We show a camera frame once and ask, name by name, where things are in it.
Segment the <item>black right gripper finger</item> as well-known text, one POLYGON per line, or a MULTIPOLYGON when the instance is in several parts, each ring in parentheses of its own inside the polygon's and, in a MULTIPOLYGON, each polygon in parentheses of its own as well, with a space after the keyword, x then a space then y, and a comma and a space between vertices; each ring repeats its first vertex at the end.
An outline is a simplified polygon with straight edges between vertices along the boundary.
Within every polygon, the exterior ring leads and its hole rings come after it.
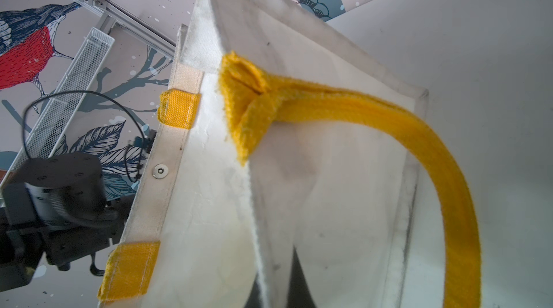
POLYGON ((293 250, 292 256, 287 308, 316 308, 296 249, 293 250))

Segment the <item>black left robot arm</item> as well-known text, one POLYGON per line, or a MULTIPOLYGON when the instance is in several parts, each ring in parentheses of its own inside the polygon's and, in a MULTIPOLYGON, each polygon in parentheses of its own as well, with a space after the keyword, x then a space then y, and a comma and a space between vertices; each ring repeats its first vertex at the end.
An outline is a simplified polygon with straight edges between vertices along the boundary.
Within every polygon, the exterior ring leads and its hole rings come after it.
POLYGON ((134 195, 108 200, 99 158, 26 160, 1 190, 1 290, 28 285, 42 258, 59 271, 119 243, 134 195))

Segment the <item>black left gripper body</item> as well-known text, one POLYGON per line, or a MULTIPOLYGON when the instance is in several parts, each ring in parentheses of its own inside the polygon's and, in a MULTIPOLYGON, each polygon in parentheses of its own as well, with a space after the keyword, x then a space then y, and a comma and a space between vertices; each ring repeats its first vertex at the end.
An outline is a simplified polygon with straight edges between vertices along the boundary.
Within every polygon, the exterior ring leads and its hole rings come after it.
POLYGON ((119 243, 133 195, 107 198, 105 175, 94 155, 32 158, 2 189, 1 264, 71 262, 119 243))

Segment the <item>white pouch with yellow handles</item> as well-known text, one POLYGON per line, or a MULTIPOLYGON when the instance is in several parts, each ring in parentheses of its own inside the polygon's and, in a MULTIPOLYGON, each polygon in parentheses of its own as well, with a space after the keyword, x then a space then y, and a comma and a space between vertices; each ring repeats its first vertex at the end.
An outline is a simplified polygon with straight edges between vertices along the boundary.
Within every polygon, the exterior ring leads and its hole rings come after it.
POLYGON ((196 0, 101 307, 402 304, 413 195, 441 205, 444 307, 479 307, 467 182, 425 90, 290 0, 196 0))

